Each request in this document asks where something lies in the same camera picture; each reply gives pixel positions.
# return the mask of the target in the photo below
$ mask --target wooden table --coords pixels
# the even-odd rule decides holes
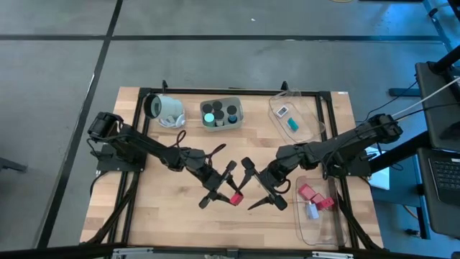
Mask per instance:
[[[114,113],[132,122],[139,88],[121,87],[116,100]],[[355,127],[351,104],[347,92],[331,93],[336,126],[339,134]],[[187,136],[181,142],[183,147],[193,147],[211,152],[220,143],[226,147],[213,156],[213,166],[223,172],[230,160],[238,166],[234,179],[239,184],[244,176],[240,164],[242,158],[249,156],[261,171],[275,158],[277,148],[285,145],[278,131],[267,116],[268,96],[239,96],[244,107],[245,119],[241,128],[222,132],[207,132],[201,125],[200,102],[207,99],[223,98],[222,95],[170,94],[182,101],[187,123]],[[317,116],[315,99],[304,97],[310,110]],[[328,137],[331,128],[328,123],[326,104],[323,103]],[[144,115],[142,113],[138,130],[141,131]],[[178,129],[165,129],[157,122],[150,122],[149,137],[164,145],[175,142]],[[294,170],[288,178],[295,182],[298,176],[321,177],[321,166],[315,170]],[[81,241],[95,235],[107,217],[112,213],[120,173],[109,173],[94,186],[93,195],[86,215]],[[348,177],[349,193],[355,217],[372,240],[382,246],[382,238],[377,223],[371,192],[368,185],[359,178]],[[233,192],[228,186],[220,191],[230,197]],[[295,232],[293,198],[289,191],[284,198],[289,203],[287,209],[279,211],[275,206],[265,205],[248,211],[254,202],[267,193],[254,179],[243,189],[245,198],[239,206],[233,207],[220,201],[211,202],[206,209],[200,209],[198,202],[207,194],[189,172],[172,172],[158,159],[148,155],[145,171],[141,173],[135,201],[129,244],[181,247],[237,247],[266,249],[318,249],[300,241]],[[343,228],[348,228],[343,215]],[[124,216],[119,220],[117,238],[121,239]],[[323,249],[336,249],[323,246]]]

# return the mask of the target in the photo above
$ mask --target red block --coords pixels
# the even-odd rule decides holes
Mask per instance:
[[[323,201],[320,201],[316,204],[316,208],[318,210],[323,210],[323,209],[327,209],[329,208],[330,206],[334,205],[334,201],[331,197],[328,197],[327,199],[323,200]]]
[[[311,202],[314,204],[318,204],[322,201],[324,201],[324,197],[321,194],[316,194],[313,198],[311,198]]]
[[[298,190],[298,193],[302,196],[302,198],[304,198],[305,200],[309,200],[311,198],[313,198],[316,194],[316,192],[310,187],[308,186],[308,184],[304,184],[302,185],[299,190]]]
[[[242,202],[244,196],[242,194],[238,194],[238,193],[235,193],[231,199],[230,199],[230,203],[233,204],[233,205],[238,205],[240,202]]]

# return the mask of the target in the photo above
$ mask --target clear plastic box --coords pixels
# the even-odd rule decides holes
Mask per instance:
[[[268,116],[276,126],[287,144],[306,142],[319,136],[324,130],[324,123],[319,122],[308,107],[308,97],[302,96],[299,91],[283,91],[269,99]],[[279,117],[278,111],[286,108],[287,112]],[[297,125],[292,130],[288,120],[292,119]]]
[[[331,197],[328,181],[322,178],[306,178],[305,176],[297,178],[295,181],[295,190],[293,190],[293,205],[298,238],[308,245],[344,245],[347,236],[342,227],[342,222],[340,224],[341,231],[336,231],[336,225],[334,224],[335,210],[338,210],[340,213],[339,206],[336,203],[337,193],[334,193],[331,197],[335,201],[335,204],[331,208],[318,211],[319,218],[310,219],[306,211],[306,206],[309,203],[298,193],[299,188],[304,184],[308,184],[316,193],[320,193],[324,198]],[[342,237],[337,236],[337,233],[340,232],[342,233]]]

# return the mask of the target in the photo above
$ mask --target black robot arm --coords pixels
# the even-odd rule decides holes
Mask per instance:
[[[286,145],[278,148],[276,159],[258,173],[249,158],[241,161],[246,169],[243,183],[254,176],[267,191],[268,196],[252,205],[249,209],[262,204],[274,204],[278,209],[286,208],[287,203],[279,194],[290,188],[287,176],[300,166],[311,170],[322,164],[323,178],[329,176],[370,176],[369,159],[366,147],[377,142],[391,143],[399,139],[403,130],[390,115],[378,114],[365,123],[325,142],[309,142],[297,145]],[[277,187],[287,183],[285,191]]]
[[[206,159],[218,150],[211,155],[206,155],[203,150],[179,147],[179,142],[181,138],[184,138],[185,131],[179,133],[178,141],[174,145],[167,147],[123,123],[120,116],[99,112],[88,129],[88,134],[94,142],[111,145],[116,150],[116,156],[128,163],[138,163],[141,156],[149,153],[160,159],[161,163],[172,171],[187,169],[209,191],[199,204],[202,209],[208,205],[209,201],[220,200],[232,204],[229,198],[218,192],[219,187],[224,182],[227,182],[235,192],[240,193],[231,175],[231,171],[236,167],[236,162],[230,161],[221,175],[212,167],[211,163],[206,162]]]

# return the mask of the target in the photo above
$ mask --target gray floor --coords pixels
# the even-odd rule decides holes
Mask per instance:
[[[4,0],[0,3],[0,34],[104,35],[114,6],[115,1],[109,0],[46,4]],[[451,22],[449,9],[442,9],[438,18],[451,41],[456,42],[459,24]],[[129,0],[123,3],[115,34],[437,32],[422,4],[357,0],[350,4],[325,0]],[[0,41],[0,157],[29,165],[26,174],[0,174],[0,250],[33,246],[100,49],[100,41]],[[445,47],[438,42],[112,42],[88,121],[99,111],[113,109],[118,87],[158,87],[162,79],[171,87],[277,89],[286,80],[291,87],[302,90],[348,91],[356,119],[363,119],[370,109],[390,100],[388,88],[408,87],[415,81],[415,63],[437,60],[445,53]],[[416,100],[400,98],[381,112],[396,112]],[[405,129],[403,141],[424,129],[423,115],[401,124]],[[88,153],[82,142],[52,235],[52,246],[78,243],[96,166]],[[410,216],[397,206],[377,203],[376,208],[385,247],[396,252],[433,255],[430,247],[435,250],[443,245],[443,253],[435,254],[442,256],[460,250],[460,242],[444,242],[447,237],[436,236],[430,242],[421,242],[401,235],[399,230],[408,228],[401,222]]]

